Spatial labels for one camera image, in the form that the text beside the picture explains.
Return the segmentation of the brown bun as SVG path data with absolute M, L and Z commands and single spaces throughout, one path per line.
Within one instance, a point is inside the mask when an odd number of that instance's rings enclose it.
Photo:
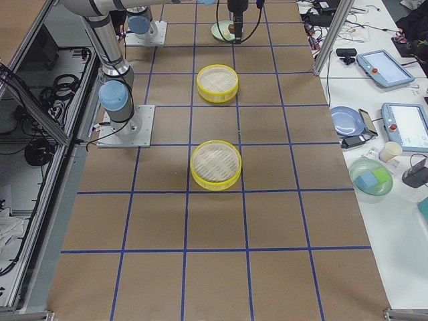
M 228 25 L 228 30 L 229 30 L 230 33 L 234 34 L 235 33 L 234 24 L 229 24 Z

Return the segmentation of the yellow steamer basket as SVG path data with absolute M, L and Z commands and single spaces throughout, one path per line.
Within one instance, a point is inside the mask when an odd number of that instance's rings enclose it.
M 239 88 L 235 70 L 223 64 L 212 64 L 197 74 L 197 90 L 202 99 L 220 104 L 233 99 Z
M 200 187 L 208 191 L 224 191 L 240 177 L 242 159 L 230 142 L 209 140 L 194 149 L 190 168 L 193 180 Z

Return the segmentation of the light green plate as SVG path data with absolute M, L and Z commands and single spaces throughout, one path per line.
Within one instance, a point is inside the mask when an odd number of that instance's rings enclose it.
M 233 26 L 233 22 L 230 20 L 219 21 L 211 26 L 211 34 L 214 38 L 224 42 L 234 42 L 235 34 L 229 30 L 229 27 Z

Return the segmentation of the black webcam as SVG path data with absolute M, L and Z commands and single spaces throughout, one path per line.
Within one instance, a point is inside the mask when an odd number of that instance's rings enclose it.
M 336 55 L 342 62 L 349 66 L 355 62 L 357 51 L 354 48 L 338 48 L 336 49 Z

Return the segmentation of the blue teach pendant far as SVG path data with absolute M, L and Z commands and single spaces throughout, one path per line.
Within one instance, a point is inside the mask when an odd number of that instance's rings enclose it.
M 415 80 L 414 76 L 384 49 L 357 54 L 356 61 L 368 77 L 384 88 L 409 84 Z

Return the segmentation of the blue teach pendant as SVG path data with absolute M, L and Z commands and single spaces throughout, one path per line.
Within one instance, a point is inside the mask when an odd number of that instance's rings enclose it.
M 384 49 L 357 54 L 356 61 L 368 77 L 384 88 L 409 84 L 415 80 L 414 76 Z
M 381 116 L 390 141 L 404 151 L 427 152 L 427 114 L 422 105 L 384 103 Z

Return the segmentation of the blue plate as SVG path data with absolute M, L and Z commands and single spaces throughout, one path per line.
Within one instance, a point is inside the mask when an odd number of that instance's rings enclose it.
M 330 110 L 336 133 L 339 136 L 358 136 L 365 130 L 361 115 L 347 106 L 337 106 Z

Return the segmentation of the black smartphone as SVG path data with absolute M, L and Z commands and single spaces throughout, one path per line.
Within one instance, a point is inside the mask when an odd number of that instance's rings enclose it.
M 358 112 L 364 124 L 364 131 L 362 133 L 371 136 L 378 136 L 378 133 L 369 113 L 363 109 L 359 109 Z

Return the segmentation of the black power adapter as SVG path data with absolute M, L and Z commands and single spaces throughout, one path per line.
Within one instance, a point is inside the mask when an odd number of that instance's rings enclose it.
M 366 142 L 370 141 L 373 138 L 372 135 L 361 134 L 358 136 L 347 136 L 342 139 L 340 147 L 342 149 L 354 148 L 357 146 L 364 145 Z

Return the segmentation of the blue teach pendant near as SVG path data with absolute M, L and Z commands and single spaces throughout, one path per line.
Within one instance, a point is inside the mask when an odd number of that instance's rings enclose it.
M 427 114 L 422 105 L 384 103 L 381 116 L 390 141 L 404 151 L 427 152 Z

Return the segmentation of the paper cup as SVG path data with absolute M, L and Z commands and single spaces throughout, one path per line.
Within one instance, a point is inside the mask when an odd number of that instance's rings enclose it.
M 388 141 L 382 150 L 379 152 L 379 160 L 383 161 L 384 163 L 389 162 L 396 156 L 401 155 L 403 152 L 402 146 L 396 142 Z

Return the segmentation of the green bowl with blocks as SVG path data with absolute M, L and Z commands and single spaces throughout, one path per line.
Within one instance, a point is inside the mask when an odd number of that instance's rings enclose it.
M 392 174 L 376 160 L 358 158 L 348 171 L 357 199 L 361 202 L 378 203 L 393 189 Z

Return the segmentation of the aluminium frame post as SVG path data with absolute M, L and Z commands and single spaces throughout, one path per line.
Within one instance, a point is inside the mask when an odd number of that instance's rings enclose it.
M 344 25 L 348 13 L 353 4 L 354 0 L 345 0 L 339 3 L 336 13 L 333 16 L 332 23 L 330 24 L 330 28 L 328 29 L 325 40 L 315 60 L 315 64 L 313 67 L 313 73 L 315 76 L 319 76 L 321 74 L 325 63 L 327 62 L 330 56 L 330 52 L 332 51 L 336 38 L 338 37 L 338 34 L 342 29 L 342 26 Z

